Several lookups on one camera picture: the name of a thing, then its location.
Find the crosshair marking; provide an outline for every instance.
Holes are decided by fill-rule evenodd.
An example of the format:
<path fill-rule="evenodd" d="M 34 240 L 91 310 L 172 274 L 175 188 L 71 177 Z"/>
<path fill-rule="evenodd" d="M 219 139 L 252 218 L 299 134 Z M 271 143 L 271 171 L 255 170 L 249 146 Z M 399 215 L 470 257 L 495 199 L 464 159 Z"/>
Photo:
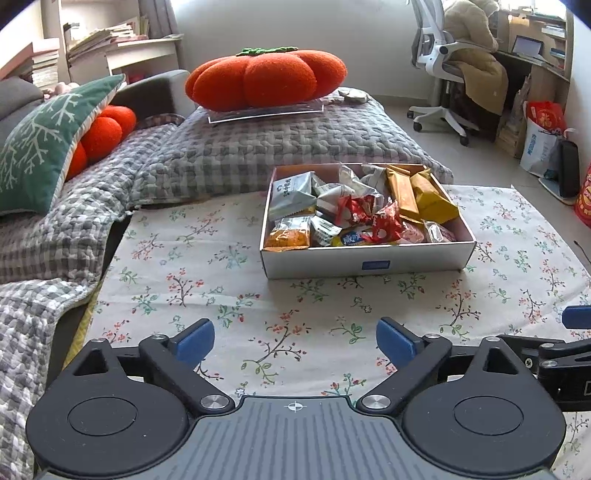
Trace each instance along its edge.
<path fill-rule="evenodd" d="M 300 411 L 302 408 L 306 408 L 306 406 L 294 401 L 286 405 L 285 408 L 289 408 L 291 411 Z"/>

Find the curtain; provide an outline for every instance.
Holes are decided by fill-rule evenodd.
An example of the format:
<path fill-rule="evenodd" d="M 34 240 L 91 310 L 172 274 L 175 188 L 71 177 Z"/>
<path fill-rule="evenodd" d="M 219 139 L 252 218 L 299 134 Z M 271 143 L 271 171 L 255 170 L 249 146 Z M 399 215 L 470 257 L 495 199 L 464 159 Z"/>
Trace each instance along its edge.
<path fill-rule="evenodd" d="M 138 0 L 139 14 L 148 17 L 150 38 L 178 34 L 177 20 L 170 0 Z"/>

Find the window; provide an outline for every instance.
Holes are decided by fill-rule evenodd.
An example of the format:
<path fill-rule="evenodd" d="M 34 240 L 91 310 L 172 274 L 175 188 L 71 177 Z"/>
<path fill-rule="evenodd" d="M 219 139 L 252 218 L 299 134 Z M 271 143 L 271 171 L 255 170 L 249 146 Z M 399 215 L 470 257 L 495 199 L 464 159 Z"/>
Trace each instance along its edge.
<path fill-rule="evenodd" d="M 508 10 L 533 7 L 540 14 L 566 18 L 566 7 L 560 0 L 501 0 L 499 3 L 501 8 Z"/>

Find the blue label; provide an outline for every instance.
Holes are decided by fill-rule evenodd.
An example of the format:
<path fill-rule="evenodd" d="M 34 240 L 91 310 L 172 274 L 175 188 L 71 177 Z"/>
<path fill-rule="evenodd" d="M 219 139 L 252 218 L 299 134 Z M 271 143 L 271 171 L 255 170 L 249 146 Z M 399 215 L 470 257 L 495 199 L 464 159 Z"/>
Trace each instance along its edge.
<path fill-rule="evenodd" d="M 388 268 L 390 268 L 390 260 L 363 262 L 361 266 L 361 270 L 387 270 Z"/>

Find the cardboard box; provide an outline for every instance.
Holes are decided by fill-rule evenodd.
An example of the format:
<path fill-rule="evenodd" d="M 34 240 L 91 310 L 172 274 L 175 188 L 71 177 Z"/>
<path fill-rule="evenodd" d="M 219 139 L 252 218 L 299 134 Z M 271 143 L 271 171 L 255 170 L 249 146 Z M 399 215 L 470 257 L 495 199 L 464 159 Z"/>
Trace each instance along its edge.
<path fill-rule="evenodd" d="M 359 177 L 361 164 L 346 164 Z M 396 164 L 412 174 L 425 170 L 422 165 Z M 476 238 L 460 215 L 445 224 L 457 238 L 455 243 L 367 245 L 359 247 L 320 247 L 285 252 L 268 252 L 263 247 L 273 228 L 268 220 L 272 184 L 276 180 L 314 171 L 325 182 L 338 181 L 339 164 L 279 166 L 273 171 L 261 234 L 261 259 L 267 278 L 323 278 L 356 275 L 383 275 L 408 272 L 461 270 L 466 266 Z M 439 192 L 450 199 L 439 182 L 431 177 Z"/>

